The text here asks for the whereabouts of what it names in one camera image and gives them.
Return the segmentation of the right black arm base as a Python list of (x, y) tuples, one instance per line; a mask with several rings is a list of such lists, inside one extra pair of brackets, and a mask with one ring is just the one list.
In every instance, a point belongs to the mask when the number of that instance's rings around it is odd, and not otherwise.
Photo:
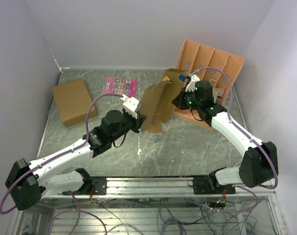
[(187, 185), (193, 188), (194, 195), (206, 195), (206, 194), (235, 194), (236, 190), (232, 184), (219, 185), (212, 184), (210, 178), (207, 176), (193, 177), (188, 180)]

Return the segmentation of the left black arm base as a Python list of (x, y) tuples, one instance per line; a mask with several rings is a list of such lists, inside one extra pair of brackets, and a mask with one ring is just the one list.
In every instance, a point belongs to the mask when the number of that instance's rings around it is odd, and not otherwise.
[(92, 177), (92, 194), (105, 195), (107, 191), (107, 179), (105, 177)]

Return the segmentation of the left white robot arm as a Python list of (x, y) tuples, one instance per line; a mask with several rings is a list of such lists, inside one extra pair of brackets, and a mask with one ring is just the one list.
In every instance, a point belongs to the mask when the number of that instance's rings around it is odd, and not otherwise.
[(70, 175), (61, 175), (61, 172), (103, 154), (129, 131), (138, 133), (146, 118), (140, 112), (132, 116), (126, 110), (111, 110), (102, 118), (100, 126), (88, 131), (67, 148), (31, 162), (24, 158), (17, 160), (5, 181), (6, 195), (13, 199), (14, 208), (24, 211), (50, 192), (56, 193), (58, 188), (66, 192), (65, 180), (69, 180), (70, 191), (87, 194), (93, 180), (86, 170), (76, 169)]

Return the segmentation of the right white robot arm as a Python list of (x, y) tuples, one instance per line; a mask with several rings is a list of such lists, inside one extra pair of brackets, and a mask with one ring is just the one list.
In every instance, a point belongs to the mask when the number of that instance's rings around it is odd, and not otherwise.
[(211, 173), (209, 190), (220, 193), (225, 185), (242, 184), (274, 189), (278, 185), (277, 148), (240, 126), (230, 112), (214, 102), (212, 86), (207, 81), (190, 81), (172, 101), (180, 110), (197, 111), (199, 119), (226, 137), (242, 155), (239, 167), (222, 168)]

